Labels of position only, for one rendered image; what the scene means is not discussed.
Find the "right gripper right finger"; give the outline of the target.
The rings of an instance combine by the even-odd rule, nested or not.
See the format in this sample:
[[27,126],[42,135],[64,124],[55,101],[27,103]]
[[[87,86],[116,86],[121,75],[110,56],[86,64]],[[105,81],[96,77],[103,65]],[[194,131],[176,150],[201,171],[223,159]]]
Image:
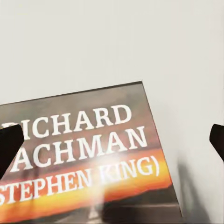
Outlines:
[[224,161],[224,126],[213,124],[209,137],[210,143]]

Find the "hardback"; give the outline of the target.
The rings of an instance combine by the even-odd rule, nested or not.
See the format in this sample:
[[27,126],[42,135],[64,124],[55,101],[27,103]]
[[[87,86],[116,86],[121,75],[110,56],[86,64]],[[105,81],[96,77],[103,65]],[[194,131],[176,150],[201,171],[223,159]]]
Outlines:
[[17,124],[0,224],[184,224],[142,81],[0,104]]

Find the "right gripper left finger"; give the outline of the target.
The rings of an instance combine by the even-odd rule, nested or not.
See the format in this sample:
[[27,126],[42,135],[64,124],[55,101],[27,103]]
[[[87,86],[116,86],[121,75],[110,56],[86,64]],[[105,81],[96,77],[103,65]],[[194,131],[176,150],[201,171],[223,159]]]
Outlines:
[[0,129],[0,180],[24,142],[20,124]]

